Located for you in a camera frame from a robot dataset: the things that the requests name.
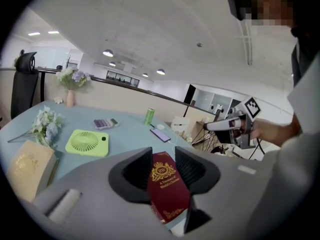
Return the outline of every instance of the office chair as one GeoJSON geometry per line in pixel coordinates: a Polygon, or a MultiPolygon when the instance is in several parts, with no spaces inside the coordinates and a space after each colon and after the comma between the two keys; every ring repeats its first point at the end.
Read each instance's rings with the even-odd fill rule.
{"type": "Polygon", "coordinates": [[[36,53],[22,54],[16,61],[11,97],[11,119],[32,107],[39,75],[38,70],[35,69],[36,53]]]}

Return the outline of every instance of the gold emblem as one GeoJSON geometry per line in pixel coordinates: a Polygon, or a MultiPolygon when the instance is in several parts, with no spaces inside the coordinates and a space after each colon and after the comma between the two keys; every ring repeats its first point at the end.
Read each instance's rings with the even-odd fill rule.
{"type": "Polygon", "coordinates": [[[169,220],[171,218],[178,216],[183,211],[184,209],[176,209],[173,212],[167,212],[166,210],[164,210],[163,213],[166,216],[166,218],[169,220]]]}
{"type": "Polygon", "coordinates": [[[34,154],[23,154],[16,161],[16,168],[20,173],[27,175],[35,174],[38,167],[38,160],[35,160],[34,154]]]}
{"type": "Polygon", "coordinates": [[[173,166],[169,165],[167,162],[165,165],[162,162],[156,162],[153,166],[155,167],[152,168],[151,175],[153,182],[163,180],[164,178],[176,173],[176,170],[173,168],[173,166]]]}

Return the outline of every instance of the ceiling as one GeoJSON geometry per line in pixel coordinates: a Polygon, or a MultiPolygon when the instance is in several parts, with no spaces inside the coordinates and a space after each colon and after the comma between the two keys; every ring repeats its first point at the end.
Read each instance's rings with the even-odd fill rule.
{"type": "Polygon", "coordinates": [[[60,34],[49,34],[48,31],[57,30],[50,26],[45,20],[37,15],[30,8],[26,8],[20,15],[19,20],[15,23],[12,33],[18,35],[30,42],[43,40],[62,40],[60,34]],[[39,32],[40,35],[29,36],[30,33],[39,32]]]}
{"type": "Polygon", "coordinates": [[[30,7],[95,62],[129,62],[137,76],[200,83],[195,79],[210,72],[230,75],[232,62],[243,69],[234,77],[263,70],[266,78],[273,72],[290,81],[295,39],[289,29],[239,22],[227,0],[35,0],[30,7]]]}

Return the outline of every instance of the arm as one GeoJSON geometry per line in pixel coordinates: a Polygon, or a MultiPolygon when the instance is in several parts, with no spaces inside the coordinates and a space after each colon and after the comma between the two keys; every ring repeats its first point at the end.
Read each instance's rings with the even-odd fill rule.
{"type": "Polygon", "coordinates": [[[285,126],[258,119],[254,121],[251,139],[258,138],[281,147],[285,141],[297,136],[300,129],[301,127],[295,114],[292,122],[285,126]]]}

